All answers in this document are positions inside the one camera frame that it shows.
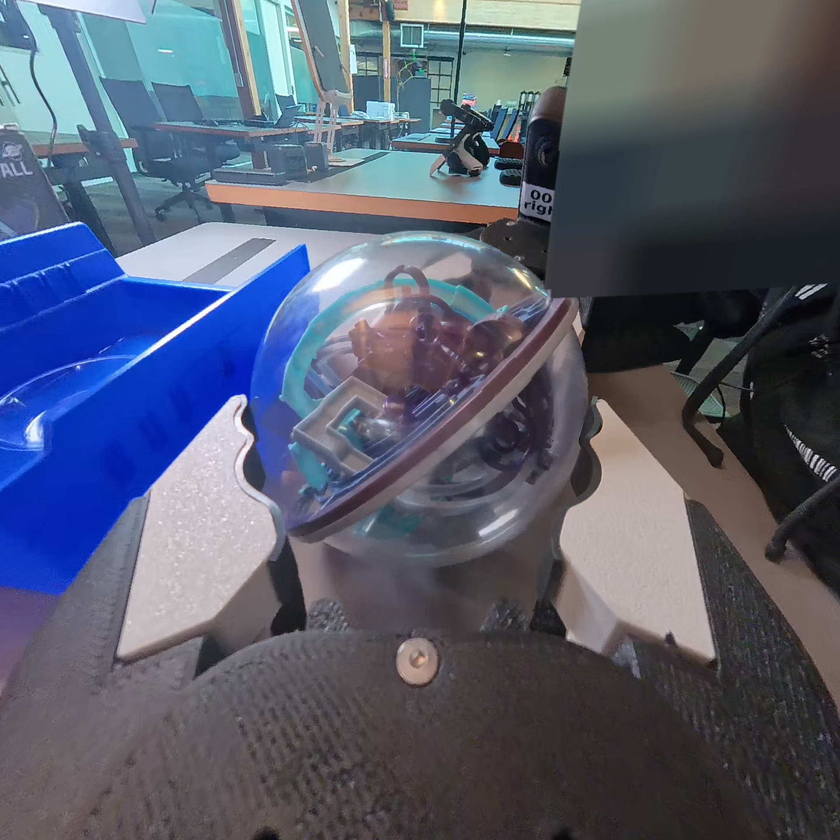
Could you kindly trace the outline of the dark blue cardboard box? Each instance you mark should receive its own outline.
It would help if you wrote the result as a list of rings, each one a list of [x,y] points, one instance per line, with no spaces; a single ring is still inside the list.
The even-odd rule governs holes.
[[[67,213],[31,145],[13,125],[1,127],[1,240],[68,224]]]

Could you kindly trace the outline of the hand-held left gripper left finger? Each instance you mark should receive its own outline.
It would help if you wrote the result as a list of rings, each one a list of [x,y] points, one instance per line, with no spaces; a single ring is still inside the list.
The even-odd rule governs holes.
[[[193,639],[231,654],[302,630],[306,605],[279,510],[262,492],[246,398],[230,398],[148,493],[119,660]]]

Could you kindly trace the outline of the black office chair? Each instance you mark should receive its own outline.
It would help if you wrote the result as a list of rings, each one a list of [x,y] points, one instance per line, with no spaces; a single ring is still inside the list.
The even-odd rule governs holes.
[[[176,204],[183,203],[201,223],[198,204],[209,208],[214,204],[200,192],[200,187],[215,168],[239,157],[237,144],[203,138],[198,133],[173,134],[156,129],[163,117],[141,81],[100,77],[100,83],[128,135],[137,142],[132,152],[137,171],[180,188],[180,192],[155,208],[156,218],[164,221]]]

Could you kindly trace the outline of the long pale desk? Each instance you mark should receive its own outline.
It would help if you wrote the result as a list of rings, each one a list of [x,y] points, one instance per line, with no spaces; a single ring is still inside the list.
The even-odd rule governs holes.
[[[401,230],[464,233],[515,219],[519,191],[498,174],[430,175],[436,157],[415,152],[350,152],[362,162],[313,182],[258,185],[210,181],[217,204],[262,210],[268,225],[351,233]]]

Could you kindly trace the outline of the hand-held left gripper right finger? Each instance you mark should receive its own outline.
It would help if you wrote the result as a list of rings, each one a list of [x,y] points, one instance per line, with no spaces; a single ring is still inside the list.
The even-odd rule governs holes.
[[[567,637],[609,658],[634,640],[712,664],[685,492],[605,401],[566,401],[554,420],[539,593]]]

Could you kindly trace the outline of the blue plastic bin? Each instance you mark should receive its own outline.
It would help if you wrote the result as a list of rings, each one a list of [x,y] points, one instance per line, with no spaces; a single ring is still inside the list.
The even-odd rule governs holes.
[[[249,391],[305,245],[238,287],[130,276],[84,224],[2,241],[1,584],[59,595]]]

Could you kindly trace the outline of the clear plastic ball stand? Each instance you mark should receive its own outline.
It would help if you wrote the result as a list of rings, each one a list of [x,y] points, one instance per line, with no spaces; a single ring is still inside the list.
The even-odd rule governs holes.
[[[16,385],[1,398],[1,446],[37,450],[46,427],[61,412],[83,402],[133,360],[126,354],[99,355],[65,364]]]

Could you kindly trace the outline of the white light panel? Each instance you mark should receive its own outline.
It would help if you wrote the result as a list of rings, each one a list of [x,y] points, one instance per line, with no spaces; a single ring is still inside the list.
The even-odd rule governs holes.
[[[139,1],[30,1],[32,4],[126,23],[146,25],[147,18]]]

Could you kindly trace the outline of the brown wooden desk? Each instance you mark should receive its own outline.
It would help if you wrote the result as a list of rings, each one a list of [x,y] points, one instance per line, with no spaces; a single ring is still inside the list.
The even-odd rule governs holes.
[[[48,132],[24,131],[24,137],[35,155],[42,160],[74,154],[87,154],[90,150],[77,134],[58,133],[52,146]]]

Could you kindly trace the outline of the black backpack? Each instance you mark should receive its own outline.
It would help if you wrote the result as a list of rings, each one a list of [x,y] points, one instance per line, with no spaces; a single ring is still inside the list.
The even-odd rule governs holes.
[[[796,289],[747,352],[738,414],[719,435],[777,522],[766,556],[792,546],[839,593],[838,284]]]

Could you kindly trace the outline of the spare hand-held gripper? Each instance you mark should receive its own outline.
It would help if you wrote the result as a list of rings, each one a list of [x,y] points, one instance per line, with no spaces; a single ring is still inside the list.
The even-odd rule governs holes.
[[[449,139],[443,153],[432,164],[429,175],[435,177],[446,165],[450,175],[467,175],[477,178],[490,162],[490,151],[484,139],[485,133],[491,133],[494,122],[482,113],[456,104],[452,99],[445,99],[440,105],[442,113],[452,118],[453,123],[460,121],[461,129]]]

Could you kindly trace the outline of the clear plastic maze ball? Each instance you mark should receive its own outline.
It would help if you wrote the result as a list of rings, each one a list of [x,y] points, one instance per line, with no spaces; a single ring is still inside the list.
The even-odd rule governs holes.
[[[578,313],[453,234],[386,236],[310,270],[269,323],[248,400],[287,536],[427,566],[519,537],[580,452]]]

